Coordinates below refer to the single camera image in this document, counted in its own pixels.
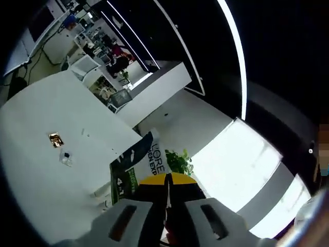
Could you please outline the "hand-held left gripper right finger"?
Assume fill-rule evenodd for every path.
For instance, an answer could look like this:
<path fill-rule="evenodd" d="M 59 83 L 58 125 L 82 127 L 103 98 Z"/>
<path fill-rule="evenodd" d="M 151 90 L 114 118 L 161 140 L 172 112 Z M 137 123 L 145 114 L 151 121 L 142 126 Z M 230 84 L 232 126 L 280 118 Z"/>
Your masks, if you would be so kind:
<path fill-rule="evenodd" d="M 250 246 L 243 218 L 217 199 L 206 198 L 193 178 L 173 172 L 166 180 L 168 225 L 179 246 Z"/>

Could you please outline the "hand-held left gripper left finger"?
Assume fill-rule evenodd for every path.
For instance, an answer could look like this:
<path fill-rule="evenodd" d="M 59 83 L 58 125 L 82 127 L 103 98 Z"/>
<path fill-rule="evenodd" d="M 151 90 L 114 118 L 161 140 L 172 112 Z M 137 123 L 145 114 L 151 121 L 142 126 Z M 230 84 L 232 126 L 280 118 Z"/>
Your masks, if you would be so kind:
<path fill-rule="evenodd" d="M 168 175 L 142 180 L 129 199 L 121 199 L 92 223 L 89 246 L 159 246 L 166 217 Z"/>

